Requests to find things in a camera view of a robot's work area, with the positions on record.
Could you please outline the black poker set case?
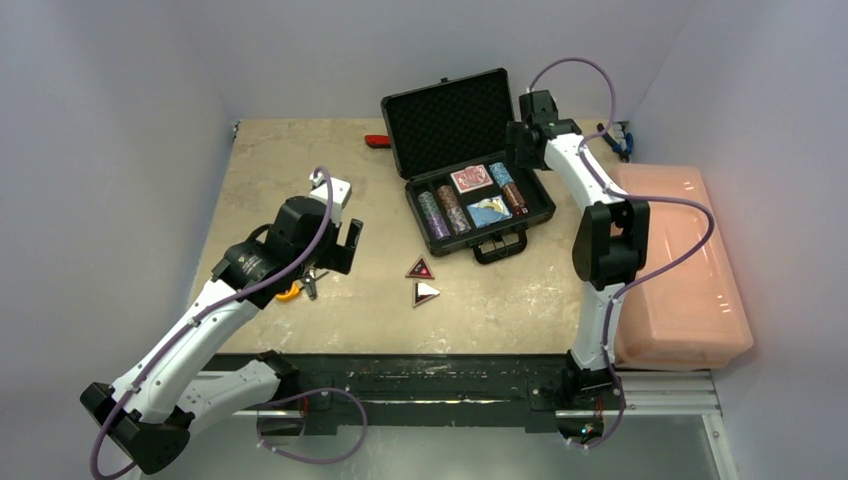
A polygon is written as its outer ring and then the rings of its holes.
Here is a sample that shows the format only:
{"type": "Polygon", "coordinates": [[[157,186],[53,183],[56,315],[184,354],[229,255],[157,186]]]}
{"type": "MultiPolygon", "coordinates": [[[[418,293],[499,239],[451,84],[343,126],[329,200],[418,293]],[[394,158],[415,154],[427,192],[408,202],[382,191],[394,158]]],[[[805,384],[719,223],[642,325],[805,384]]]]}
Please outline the black poker set case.
{"type": "Polygon", "coordinates": [[[536,173],[506,160],[507,123],[515,118],[506,69],[444,78],[430,86],[391,94],[381,100],[380,108],[396,169],[405,182],[406,200],[431,255],[443,257],[470,249],[478,263],[491,264],[522,253],[528,245],[528,230],[553,217],[556,205],[536,173]],[[450,174],[470,165],[488,169],[494,162],[506,165],[529,213],[514,215],[508,205],[511,219],[476,228],[467,206],[488,197],[504,198],[503,191],[494,183],[460,194],[450,174]],[[452,236],[435,241],[417,197],[425,191],[437,196],[436,189],[442,185],[454,189],[472,230],[457,235],[438,201],[452,236]]]}

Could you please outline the brown chip roll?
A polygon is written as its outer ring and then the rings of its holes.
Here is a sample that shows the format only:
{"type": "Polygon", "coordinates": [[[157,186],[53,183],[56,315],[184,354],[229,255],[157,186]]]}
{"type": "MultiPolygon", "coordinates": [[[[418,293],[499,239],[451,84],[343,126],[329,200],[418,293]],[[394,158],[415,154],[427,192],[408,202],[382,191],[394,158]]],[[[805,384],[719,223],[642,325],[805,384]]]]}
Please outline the brown chip roll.
{"type": "Polygon", "coordinates": [[[442,185],[436,189],[437,196],[446,211],[460,206],[454,189],[449,185],[442,185]]]}

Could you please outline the grey chip stack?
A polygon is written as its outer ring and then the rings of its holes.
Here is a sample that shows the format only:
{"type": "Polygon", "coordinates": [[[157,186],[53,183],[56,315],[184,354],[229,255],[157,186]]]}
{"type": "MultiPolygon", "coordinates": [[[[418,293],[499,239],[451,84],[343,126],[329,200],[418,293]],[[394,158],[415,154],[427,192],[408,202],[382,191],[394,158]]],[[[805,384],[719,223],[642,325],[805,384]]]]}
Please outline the grey chip stack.
{"type": "Polygon", "coordinates": [[[422,192],[417,197],[422,211],[426,215],[437,215],[440,213],[438,202],[433,194],[429,191],[422,192]]]}

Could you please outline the purple chip stack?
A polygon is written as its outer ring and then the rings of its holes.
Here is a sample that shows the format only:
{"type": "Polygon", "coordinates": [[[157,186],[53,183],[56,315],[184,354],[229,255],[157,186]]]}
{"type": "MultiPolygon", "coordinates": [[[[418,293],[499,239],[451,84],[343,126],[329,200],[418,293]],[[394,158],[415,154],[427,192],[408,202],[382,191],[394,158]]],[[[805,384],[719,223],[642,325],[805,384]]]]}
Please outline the purple chip stack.
{"type": "Polygon", "coordinates": [[[438,210],[427,213],[426,220],[435,241],[446,240],[452,236],[450,228],[438,210]]]}

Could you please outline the mixed colour chip stack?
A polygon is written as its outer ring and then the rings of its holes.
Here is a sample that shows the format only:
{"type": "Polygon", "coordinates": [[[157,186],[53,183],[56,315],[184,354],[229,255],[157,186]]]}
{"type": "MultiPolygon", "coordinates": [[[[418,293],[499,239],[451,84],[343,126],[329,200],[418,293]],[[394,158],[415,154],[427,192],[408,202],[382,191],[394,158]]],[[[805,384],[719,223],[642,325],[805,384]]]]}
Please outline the mixed colour chip stack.
{"type": "Polygon", "coordinates": [[[454,232],[457,235],[463,235],[472,230],[472,225],[460,206],[448,208],[446,210],[446,214],[454,232]]]}

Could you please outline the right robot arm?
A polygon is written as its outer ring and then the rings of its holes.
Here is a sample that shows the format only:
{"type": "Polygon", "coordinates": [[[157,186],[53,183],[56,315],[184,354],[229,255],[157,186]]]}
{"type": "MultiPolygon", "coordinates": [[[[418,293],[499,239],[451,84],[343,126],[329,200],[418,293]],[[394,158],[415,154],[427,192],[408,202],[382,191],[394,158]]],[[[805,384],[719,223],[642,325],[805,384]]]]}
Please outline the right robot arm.
{"type": "Polygon", "coordinates": [[[520,95],[519,109],[519,120],[507,127],[508,159],[520,168],[557,173],[582,211],[572,263],[584,297],[558,394],[584,407],[616,379],[611,367],[624,289],[646,264],[650,208],[613,195],[616,183],[576,123],[560,118],[549,91],[520,95]]]}

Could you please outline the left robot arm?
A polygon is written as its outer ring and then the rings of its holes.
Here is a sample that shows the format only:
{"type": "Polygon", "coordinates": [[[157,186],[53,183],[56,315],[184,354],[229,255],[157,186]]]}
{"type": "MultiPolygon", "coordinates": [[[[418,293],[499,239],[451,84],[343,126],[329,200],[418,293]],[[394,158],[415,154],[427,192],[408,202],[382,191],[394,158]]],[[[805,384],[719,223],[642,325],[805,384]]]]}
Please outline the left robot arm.
{"type": "Polygon", "coordinates": [[[276,296],[309,280],[312,270],[350,272],[362,223],[352,220],[338,244],[349,197],[346,187],[322,185],[287,199],[273,222],[226,250],[194,303],[150,352],[113,382],[83,391],[80,402],[100,427],[89,457],[93,478],[106,476],[98,464],[105,440],[130,460],[113,478],[135,468],[154,474],[193,435],[237,411],[304,407],[313,395],[336,393],[334,387],[302,390],[299,370],[275,352],[203,386],[193,381],[226,340],[276,296]]]}

